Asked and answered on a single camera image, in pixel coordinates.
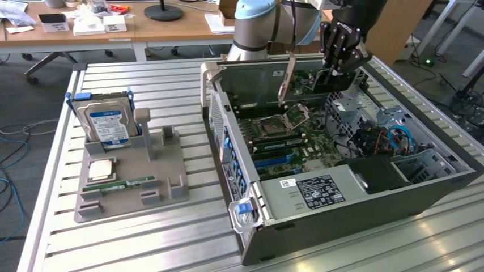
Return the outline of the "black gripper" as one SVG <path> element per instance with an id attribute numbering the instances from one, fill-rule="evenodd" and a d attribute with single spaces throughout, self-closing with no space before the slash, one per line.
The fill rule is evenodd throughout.
<path id="1" fill-rule="evenodd" d="M 370 59 L 365 42 L 386 0 L 332 1 L 332 20 L 320 24 L 322 64 L 332 76 L 353 72 Z"/>

